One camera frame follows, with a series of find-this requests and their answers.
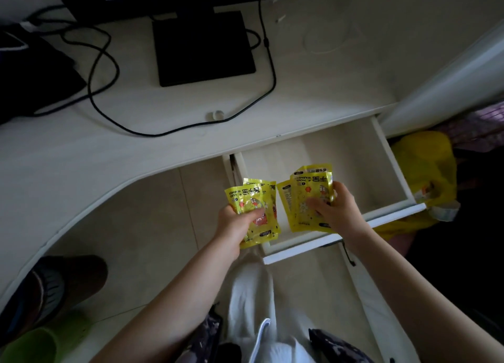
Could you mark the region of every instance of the hand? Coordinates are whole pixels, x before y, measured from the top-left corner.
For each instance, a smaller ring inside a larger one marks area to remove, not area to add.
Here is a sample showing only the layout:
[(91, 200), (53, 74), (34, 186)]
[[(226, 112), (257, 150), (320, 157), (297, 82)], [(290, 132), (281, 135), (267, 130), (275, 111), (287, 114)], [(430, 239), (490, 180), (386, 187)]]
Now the hand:
[(371, 228), (362, 217), (355, 199), (347, 187), (343, 183), (335, 181), (333, 189), (337, 196), (331, 206), (316, 197), (307, 198), (306, 204), (310, 209), (320, 213), (331, 229), (343, 238), (351, 238), (368, 232)]
[(217, 218), (217, 230), (214, 239), (225, 239), (235, 253), (234, 258), (240, 254), (240, 242), (243, 241), (249, 229), (250, 223), (264, 214), (264, 208), (254, 209), (243, 214), (236, 214), (233, 207), (225, 206), (219, 210)]

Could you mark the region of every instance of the power cord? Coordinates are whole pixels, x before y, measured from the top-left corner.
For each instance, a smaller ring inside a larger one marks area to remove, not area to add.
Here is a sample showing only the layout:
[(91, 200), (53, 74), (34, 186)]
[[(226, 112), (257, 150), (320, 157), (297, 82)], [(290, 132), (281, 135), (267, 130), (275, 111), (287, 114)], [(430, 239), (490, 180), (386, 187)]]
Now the power cord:
[[(38, 11), (38, 12), (34, 13), (33, 15), (31, 15), (30, 17), (28, 17), (28, 21), (30, 21), (32, 23), (36, 23), (36, 22), (39, 22), (39, 23), (67, 23), (69, 25), (66, 28), (59, 29), (59, 30), (53, 30), (51, 32), (45, 32), (45, 33), (42, 33), (41, 35), (60, 34), (61, 39), (65, 43), (70, 44), (70, 45), (79, 45), (79, 46), (86, 46), (86, 47), (89, 47), (89, 48), (93, 48), (93, 49), (98, 50), (99, 54), (96, 57), (95, 61), (93, 62), (93, 65), (91, 66), (91, 71), (89, 72), (88, 83), (87, 83), (87, 94), (86, 95), (83, 95), (80, 98), (77, 98), (77, 99), (75, 99), (75, 100), (73, 100), (71, 102), (68, 102), (68, 103), (66, 103), (64, 105), (61, 105), (61, 106), (56, 107), (54, 109), (51, 109), (49, 111), (45, 111), (45, 112), (41, 112), (41, 113), (34, 113), (31, 116), (36, 117), (36, 116), (49, 115), (49, 114), (52, 114), (54, 112), (60, 111), (60, 110), (66, 108), (66, 107), (68, 107), (70, 105), (73, 105), (73, 104), (75, 104), (77, 102), (81, 102), (81, 101), (83, 101), (85, 99), (89, 99), (90, 102), (91, 102), (91, 105), (93, 106), (93, 108), (102, 117), (104, 117), (106, 120), (108, 120), (110, 123), (113, 123), (114, 125), (116, 125), (120, 129), (122, 129), (122, 130), (124, 130), (126, 132), (129, 132), (130, 134), (137, 135), (137, 136), (161, 137), (161, 136), (166, 136), (166, 135), (169, 135), (169, 134), (173, 134), (173, 133), (178, 132), (178, 131), (186, 130), (186, 129), (192, 128), (192, 127), (201, 127), (201, 126), (206, 126), (206, 125), (210, 125), (210, 124), (219, 124), (219, 123), (229, 122), (230, 120), (236, 118), (238, 115), (241, 115), (242, 113), (244, 113), (245, 111), (247, 111), (250, 107), (252, 107), (256, 103), (258, 103), (259, 101), (261, 101), (262, 99), (264, 99), (265, 97), (267, 97), (275, 89), (275, 87), (277, 85), (277, 75), (276, 75), (276, 72), (275, 72), (275, 66), (273, 64), (273, 58), (271, 56), (270, 42), (269, 42), (268, 36), (266, 35), (266, 28), (264, 26), (263, 13), (262, 13), (262, 9), (261, 9), (261, 1), (259, 0), (259, 2), (258, 2), (259, 20), (261, 22), (261, 29), (262, 29), (262, 32), (263, 32), (263, 38), (264, 38), (263, 39), (263, 44), (264, 44), (264, 47), (266, 48), (266, 51), (268, 52), (268, 60), (270, 62), (271, 73), (273, 75), (273, 85), (271, 86), (271, 88), (266, 93), (264, 93), (259, 98), (257, 98), (255, 101), (253, 101), (252, 103), (250, 103), (246, 107), (242, 108), (240, 111), (238, 111), (236, 114), (230, 116), (229, 118), (215, 120), (215, 121), (212, 121), (212, 122), (199, 122), (199, 123), (189, 124), (189, 125), (186, 125), (186, 126), (175, 128), (173, 130), (169, 130), (169, 131), (166, 131), (166, 132), (161, 132), (161, 133), (158, 133), (158, 134), (146, 134), (146, 133), (130, 130), (129, 128), (123, 126), (120, 123), (117, 123), (114, 119), (110, 118), (108, 115), (106, 115), (104, 112), (102, 112), (99, 109), (99, 107), (96, 105), (96, 103), (94, 101), (94, 98), (93, 98), (93, 96), (95, 96), (95, 95), (97, 95), (99, 93), (102, 93), (105, 90), (109, 89), (112, 85), (114, 85), (114, 83), (119, 78), (119, 65), (117, 64), (117, 62), (115, 61), (115, 59), (110, 54), (108, 54), (107, 51), (106, 51), (107, 48), (108, 48), (108, 46), (110, 45), (110, 41), (112, 39), (111, 35), (108, 32), (106, 32), (105, 30), (97, 28), (96, 26), (92, 26), (92, 25), (89, 25), (89, 26), (79, 25), (78, 23), (67, 21), (67, 20), (51, 20), (51, 19), (37, 18), (37, 16), (39, 16), (42, 13), (45, 13), (45, 12), (47, 12), (49, 10), (61, 9), (61, 8), (62, 8), (61, 6), (45, 8), (45, 9), (43, 9), (43, 11)], [(65, 37), (65, 34), (68, 31), (71, 31), (71, 30), (74, 30), (74, 29), (79, 29), (79, 28), (90, 28), (90, 29), (97, 30), (100, 33), (103, 33), (104, 35), (107, 36), (107, 42), (106, 42), (106, 44), (102, 48), (99, 48), (98, 46), (95, 46), (95, 45), (92, 45), (92, 44), (88, 44), (88, 43), (85, 43), (85, 42), (70, 41), (70, 40), (68, 40)], [(259, 42), (257, 44), (255, 44), (255, 45), (251, 46), (251, 49), (257, 48), (261, 44), (261, 37), (259, 36), (259, 34), (257, 34), (253, 30), (247, 29), (247, 32), (252, 33), (253, 35), (255, 35), (258, 38)], [(115, 74), (114, 79), (110, 83), (108, 83), (106, 86), (104, 86), (104, 87), (102, 87), (102, 88), (100, 88), (100, 89), (98, 89), (98, 90), (96, 90), (96, 91), (93, 92), (93, 91), (91, 91), (91, 83), (93, 81), (93, 76), (94, 76), (94, 72), (95, 72), (95, 69), (96, 69), (96, 65), (98, 64), (98, 62), (100, 61), (100, 59), (101, 59), (101, 57), (103, 55), (105, 55), (107, 58), (109, 58), (114, 63), (114, 66), (116, 67), (116, 74)]]

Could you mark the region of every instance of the open drawer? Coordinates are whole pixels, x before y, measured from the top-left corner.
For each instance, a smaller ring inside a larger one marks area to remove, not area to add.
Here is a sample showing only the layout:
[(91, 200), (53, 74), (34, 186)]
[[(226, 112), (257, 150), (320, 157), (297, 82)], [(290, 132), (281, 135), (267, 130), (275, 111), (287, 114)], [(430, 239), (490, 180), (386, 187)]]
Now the open drawer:
[[(349, 188), (372, 227), (425, 209), (416, 204), (374, 116), (224, 156), (233, 185), (241, 185), (243, 177), (279, 183), (299, 167), (316, 163), (332, 164), (333, 179)], [(278, 193), (277, 214), (282, 232), (261, 245), (265, 264), (341, 240), (334, 233), (291, 232)]]

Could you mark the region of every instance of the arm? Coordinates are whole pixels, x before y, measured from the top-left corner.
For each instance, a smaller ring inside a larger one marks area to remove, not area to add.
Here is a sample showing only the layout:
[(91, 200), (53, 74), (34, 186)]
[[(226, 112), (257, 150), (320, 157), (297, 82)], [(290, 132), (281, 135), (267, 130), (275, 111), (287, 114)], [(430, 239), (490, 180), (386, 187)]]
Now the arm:
[(311, 199), (355, 253), (410, 337), (422, 361), (504, 361), (504, 346), (448, 301), (362, 218), (348, 189), (338, 182), (332, 206)]
[(167, 361), (204, 321), (249, 224), (264, 213), (238, 215), (227, 206), (219, 212), (214, 238), (168, 286), (91, 361)]

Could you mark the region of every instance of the white fabric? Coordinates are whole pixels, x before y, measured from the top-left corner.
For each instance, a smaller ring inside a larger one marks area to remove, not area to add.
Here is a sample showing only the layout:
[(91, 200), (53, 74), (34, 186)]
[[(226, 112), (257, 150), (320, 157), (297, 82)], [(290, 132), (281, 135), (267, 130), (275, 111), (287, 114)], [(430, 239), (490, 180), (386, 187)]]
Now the white fabric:
[(221, 340), (241, 347), (242, 362), (314, 363), (308, 338), (313, 324), (275, 296), (271, 274), (254, 255), (226, 277), (218, 301), (216, 311), (224, 315)]

